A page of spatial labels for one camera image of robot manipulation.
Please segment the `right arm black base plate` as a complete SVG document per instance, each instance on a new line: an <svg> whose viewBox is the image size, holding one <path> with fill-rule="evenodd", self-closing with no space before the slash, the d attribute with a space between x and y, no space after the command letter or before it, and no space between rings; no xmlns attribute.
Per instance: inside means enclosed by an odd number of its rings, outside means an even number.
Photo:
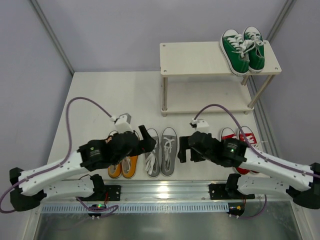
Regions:
<svg viewBox="0 0 320 240"><path fill-rule="evenodd" d="M208 186L211 200L253 200L254 194L243 194L226 183L211 183Z"/></svg>

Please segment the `grey sneaker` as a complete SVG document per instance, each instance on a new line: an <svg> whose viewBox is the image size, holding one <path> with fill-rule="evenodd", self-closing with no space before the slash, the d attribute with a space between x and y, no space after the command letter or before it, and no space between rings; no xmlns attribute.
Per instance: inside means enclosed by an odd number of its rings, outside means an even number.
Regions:
<svg viewBox="0 0 320 240"><path fill-rule="evenodd" d="M151 152L147 152L144 154L145 156L144 170L149 177L156 178L160 174L160 170L161 170L160 161L159 161L160 140L159 140L159 135L154 128L149 128L147 132L155 140L155 146Z"/></svg>
<svg viewBox="0 0 320 240"><path fill-rule="evenodd" d="M174 173L178 151L178 136L172 127L166 127L161 134L161 173L169 177Z"/></svg>

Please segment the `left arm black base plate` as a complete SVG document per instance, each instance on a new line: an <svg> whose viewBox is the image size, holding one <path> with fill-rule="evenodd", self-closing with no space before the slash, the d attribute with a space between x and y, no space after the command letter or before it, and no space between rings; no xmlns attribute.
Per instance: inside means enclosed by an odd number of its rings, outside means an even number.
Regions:
<svg viewBox="0 0 320 240"><path fill-rule="evenodd" d="M118 202L121 200L121 189L120 185L105 185L104 194L102 195L102 200L104 202Z"/></svg>

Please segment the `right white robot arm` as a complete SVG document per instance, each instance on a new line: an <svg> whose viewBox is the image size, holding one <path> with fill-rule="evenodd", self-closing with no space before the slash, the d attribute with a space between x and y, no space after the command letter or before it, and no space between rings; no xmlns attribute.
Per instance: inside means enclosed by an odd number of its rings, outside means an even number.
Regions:
<svg viewBox="0 0 320 240"><path fill-rule="evenodd" d="M179 137L178 158L194 162L208 160L224 168L242 168L264 174L250 177L239 173L228 176L225 191L232 199L253 195L288 197L307 209L320 208L320 165L301 165L269 155L235 138L218 140L211 134L196 131Z"/></svg>

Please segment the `green sneaker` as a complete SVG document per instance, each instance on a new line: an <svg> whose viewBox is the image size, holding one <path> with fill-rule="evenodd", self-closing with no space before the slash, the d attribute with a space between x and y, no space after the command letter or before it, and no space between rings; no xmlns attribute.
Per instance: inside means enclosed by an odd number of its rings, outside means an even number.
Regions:
<svg viewBox="0 0 320 240"><path fill-rule="evenodd" d="M219 42L220 49L230 71L236 76L243 76L249 71L248 43L234 29L226 30Z"/></svg>
<svg viewBox="0 0 320 240"><path fill-rule="evenodd" d="M265 67L265 43L261 32L254 26L248 26L243 32L243 39L251 41L248 46L248 69L253 73L260 73Z"/></svg>

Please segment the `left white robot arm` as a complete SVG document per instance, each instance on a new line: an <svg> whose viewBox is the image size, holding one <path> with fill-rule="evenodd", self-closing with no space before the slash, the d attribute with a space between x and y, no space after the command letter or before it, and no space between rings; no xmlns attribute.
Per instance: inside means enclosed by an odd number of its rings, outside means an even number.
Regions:
<svg viewBox="0 0 320 240"><path fill-rule="evenodd" d="M102 201L107 187L99 174L88 178L70 180L75 175L86 174L119 164L126 157L151 152L156 140L144 125L140 125L140 139L135 132L115 133L107 139L94 139L58 160L32 170L15 167L9 171L13 189L9 198L13 209L24 212L38 207L42 201L62 198L79 198L81 201Z"/></svg>

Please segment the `orange sneaker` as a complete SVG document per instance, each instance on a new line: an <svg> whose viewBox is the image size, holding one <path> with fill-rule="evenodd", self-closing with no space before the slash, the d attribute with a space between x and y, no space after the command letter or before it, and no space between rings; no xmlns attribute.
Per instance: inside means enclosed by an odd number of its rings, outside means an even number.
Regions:
<svg viewBox="0 0 320 240"><path fill-rule="evenodd" d="M108 143L112 137L117 134L118 132L117 131L111 131L109 133L109 136L107 137L106 139L106 142ZM112 179L117 179L120 177L120 175L122 174L122 166L121 166L121 162L119 164L116 164L116 165L110 165L108 167L108 175L110 178Z"/></svg>
<svg viewBox="0 0 320 240"><path fill-rule="evenodd" d="M121 172L124 178L131 179L136 173L138 156L127 156L121 162Z"/></svg>

